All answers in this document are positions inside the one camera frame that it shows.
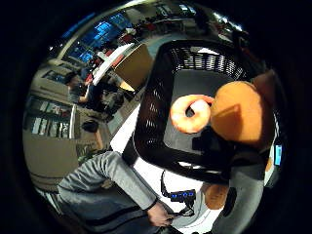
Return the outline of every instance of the hand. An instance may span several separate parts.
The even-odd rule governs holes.
[[[90,79],[89,81],[86,81],[85,86],[89,86],[91,84],[91,82],[92,82],[92,79]]]
[[[169,226],[172,224],[172,214],[168,214],[161,203],[156,203],[151,209],[147,211],[148,217],[154,226]]]

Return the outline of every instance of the man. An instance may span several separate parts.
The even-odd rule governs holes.
[[[152,234],[172,223],[173,216],[118,152],[88,160],[59,183],[58,192],[62,212],[92,232]]]
[[[102,111],[100,99],[104,90],[114,93],[118,90],[117,87],[104,82],[98,82],[96,86],[92,80],[83,82],[75,72],[69,72],[65,75],[64,84],[68,87],[69,101],[95,111]]]

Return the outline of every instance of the gray hoodie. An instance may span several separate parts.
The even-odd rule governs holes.
[[[110,186],[102,185],[113,181]],[[65,215],[99,233],[155,233],[146,210],[156,195],[138,178],[120,153],[109,151],[87,161],[58,185]]]

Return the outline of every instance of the orange ring toy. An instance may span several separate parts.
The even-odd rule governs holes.
[[[215,99],[204,95],[179,97],[170,110],[170,117],[176,129],[185,134],[195,134],[204,129],[210,121],[211,109],[208,103]],[[186,116],[190,107],[194,111],[191,117]]]

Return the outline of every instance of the orange stuffed toy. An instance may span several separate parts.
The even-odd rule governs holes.
[[[262,151],[274,138],[271,106],[252,83],[234,81],[223,85],[211,106],[211,126],[226,140]]]

